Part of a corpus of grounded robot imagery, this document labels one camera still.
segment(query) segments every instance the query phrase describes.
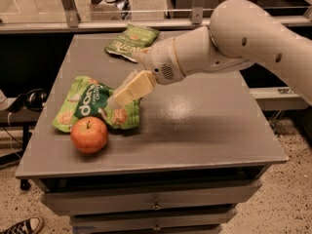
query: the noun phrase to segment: table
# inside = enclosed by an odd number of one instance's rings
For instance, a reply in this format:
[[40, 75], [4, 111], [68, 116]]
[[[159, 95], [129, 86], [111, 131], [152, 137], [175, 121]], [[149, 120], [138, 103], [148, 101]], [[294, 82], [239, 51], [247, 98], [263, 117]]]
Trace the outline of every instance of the table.
[[141, 101], [140, 126], [110, 133], [96, 155], [52, 126], [76, 76], [116, 88], [141, 69], [103, 51], [116, 36], [74, 36], [16, 177], [34, 180], [75, 233], [218, 233], [263, 173], [288, 160], [239, 72], [157, 86]]

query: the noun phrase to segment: ventilation hole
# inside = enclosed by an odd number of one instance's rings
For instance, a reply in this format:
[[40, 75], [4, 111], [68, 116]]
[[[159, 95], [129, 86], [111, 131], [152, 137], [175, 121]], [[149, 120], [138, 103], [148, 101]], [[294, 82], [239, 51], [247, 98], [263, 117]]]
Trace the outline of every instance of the ventilation hole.
[[246, 44], [247, 44], [247, 37], [243, 37], [242, 46], [246, 46]]
[[167, 64], [162, 66], [162, 74], [167, 80], [173, 80], [175, 77], [172, 68]]
[[275, 62], [278, 63], [278, 62], [281, 61], [281, 59], [282, 59], [282, 54], [279, 53], [279, 54], [275, 57]]

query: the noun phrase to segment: gray tabletop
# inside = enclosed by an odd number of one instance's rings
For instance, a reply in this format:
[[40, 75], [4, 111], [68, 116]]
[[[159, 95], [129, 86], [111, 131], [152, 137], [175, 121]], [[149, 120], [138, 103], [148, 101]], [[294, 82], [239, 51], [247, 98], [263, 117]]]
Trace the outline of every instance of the gray tabletop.
[[[162, 32], [158, 40], [179, 32]], [[242, 167], [287, 161], [239, 72], [197, 74], [157, 86], [140, 104], [140, 125], [109, 134], [83, 156], [52, 121], [76, 76], [116, 88], [138, 64], [103, 51], [116, 33], [76, 35], [19, 164], [18, 178]]]

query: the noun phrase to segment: speckled floor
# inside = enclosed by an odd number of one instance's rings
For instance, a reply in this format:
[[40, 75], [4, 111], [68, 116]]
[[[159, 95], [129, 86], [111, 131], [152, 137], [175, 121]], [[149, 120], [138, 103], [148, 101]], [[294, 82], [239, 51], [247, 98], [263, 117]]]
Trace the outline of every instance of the speckled floor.
[[[262, 187], [243, 204], [237, 215], [223, 225], [221, 234], [308, 234], [312, 233], [312, 151], [292, 118], [277, 124], [279, 141], [290, 160], [271, 167], [262, 177]], [[20, 140], [20, 131], [11, 133]], [[10, 138], [0, 133], [0, 152], [12, 152]], [[40, 203], [42, 192], [31, 182], [29, 191], [20, 190], [15, 179], [17, 166], [0, 170], [0, 230], [17, 221], [40, 215], [45, 219], [43, 234], [72, 233], [68, 217], [53, 214]]]

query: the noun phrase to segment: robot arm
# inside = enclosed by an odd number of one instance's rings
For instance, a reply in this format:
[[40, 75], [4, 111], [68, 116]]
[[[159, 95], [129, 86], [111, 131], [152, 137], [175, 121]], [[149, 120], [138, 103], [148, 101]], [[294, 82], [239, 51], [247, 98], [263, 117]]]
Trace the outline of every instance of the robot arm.
[[221, 3], [211, 16], [210, 29], [203, 26], [165, 39], [147, 53], [136, 53], [136, 58], [145, 70], [110, 98], [112, 107], [149, 94], [156, 83], [172, 84], [199, 72], [242, 70], [254, 62], [312, 105], [312, 42], [247, 0]]

